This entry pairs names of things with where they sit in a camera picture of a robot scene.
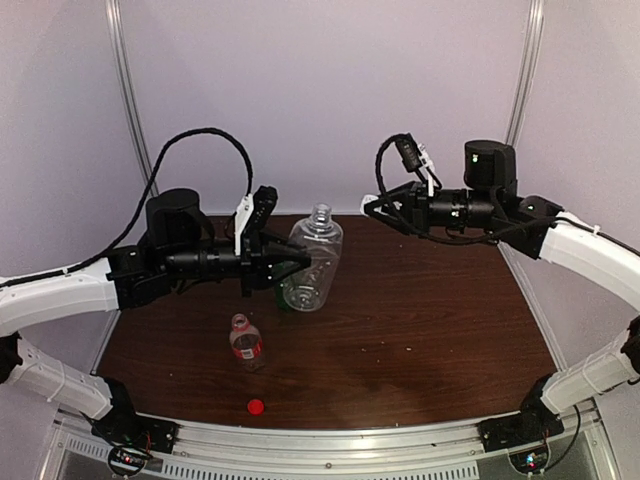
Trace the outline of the clear bottle white cap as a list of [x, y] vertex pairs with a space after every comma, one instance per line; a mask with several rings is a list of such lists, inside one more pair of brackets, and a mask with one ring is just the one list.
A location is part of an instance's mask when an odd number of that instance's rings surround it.
[[343, 237], [332, 208], [325, 203], [316, 204], [308, 217], [293, 226], [289, 240], [305, 248], [311, 263], [284, 281], [283, 297], [291, 309], [313, 312], [324, 306], [341, 258]]

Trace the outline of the green plastic bottle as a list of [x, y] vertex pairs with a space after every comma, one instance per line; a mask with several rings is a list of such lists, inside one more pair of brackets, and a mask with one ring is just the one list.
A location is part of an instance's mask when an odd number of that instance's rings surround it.
[[[290, 261], [283, 262], [274, 267], [274, 272], [277, 274], [283, 271], [288, 271], [293, 268], [295, 264]], [[279, 283], [274, 287], [275, 299], [278, 308], [284, 312], [294, 312], [295, 308], [288, 303], [288, 292], [293, 286], [291, 275], [286, 278], [282, 278]]]

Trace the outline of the clear bottle red label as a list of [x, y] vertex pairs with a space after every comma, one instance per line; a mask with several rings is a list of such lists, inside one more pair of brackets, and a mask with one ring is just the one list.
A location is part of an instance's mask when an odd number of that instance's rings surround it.
[[229, 342], [235, 358], [244, 369], [254, 372], [264, 366], [262, 336], [245, 315], [232, 317]]

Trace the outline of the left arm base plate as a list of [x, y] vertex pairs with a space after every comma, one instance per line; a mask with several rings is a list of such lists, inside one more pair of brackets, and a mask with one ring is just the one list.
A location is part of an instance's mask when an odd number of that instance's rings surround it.
[[87, 417], [87, 421], [91, 433], [108, 444], [134, 447], [146, 453], [172, 453], [178, 433], [175, 422], [138, 414], [119, 418], [109, 414], [100, 420]]

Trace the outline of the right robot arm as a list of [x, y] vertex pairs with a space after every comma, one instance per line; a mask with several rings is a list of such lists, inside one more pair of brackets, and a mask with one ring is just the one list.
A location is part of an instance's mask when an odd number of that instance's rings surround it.
[[[506, 244], [567, 270], [632, 308], [639, 306], [639, 252], [544, 197], [518, 193], [515, 149], [494, 140], [464, 145], [464, 188], [447, 189], [411, 134], [385, 139], [375, 155], [378, 194], [363, 213], [392, 229], [449, 246]], [[531, 389], [513, 419], [519, 440], [535, 440], [560, 413], [639, 380], [639, 321], [606, 346]]]

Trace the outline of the red bottle cap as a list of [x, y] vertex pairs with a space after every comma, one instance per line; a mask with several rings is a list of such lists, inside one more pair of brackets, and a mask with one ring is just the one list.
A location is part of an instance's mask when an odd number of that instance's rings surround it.
[[262, 415], [265, 411], [265, 404], [260, 399], [251, 399], [247, 403], [247, 411], [253, 416]]

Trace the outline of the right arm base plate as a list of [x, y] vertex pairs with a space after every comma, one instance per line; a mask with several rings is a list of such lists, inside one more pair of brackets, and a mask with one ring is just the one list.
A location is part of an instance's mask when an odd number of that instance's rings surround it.
[[540, 416], [535, 412], [519, 412], [489, 418], [478, 424], [478, 433], [485, 452], [542, 442], [545, 438], [563, 432], [564, 426], [558, 417]]

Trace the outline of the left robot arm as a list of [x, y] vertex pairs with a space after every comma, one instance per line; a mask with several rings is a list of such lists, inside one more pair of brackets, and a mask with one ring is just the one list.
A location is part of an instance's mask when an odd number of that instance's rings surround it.
[[82, 373], [41, 352], [21, 329], [94, 312], [146, 306], [182, 281], [239, 279], [242, 293], [265, 290], [310, 266], [305, 248], [270, 233], [277, 202], [273, 187], [245, 196], [236, 210], [235, 236], [218, 239], [191, 189], [168, 190], [145, 206], [146, 232], [133, 246], [110, 248], [85, 266], [69, 266], [1, 282], [1, 380], [76, 409], [123, 444], [144, 433], [122, 387]]

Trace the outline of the white flip bottle cap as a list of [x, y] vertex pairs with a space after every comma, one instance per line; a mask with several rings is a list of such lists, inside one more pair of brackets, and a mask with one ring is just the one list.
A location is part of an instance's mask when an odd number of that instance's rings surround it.
[[363, 215], [383, 214], [390, 215], [387, 203], [376, 195], [364, 195], [360, 203], [360, 212]]

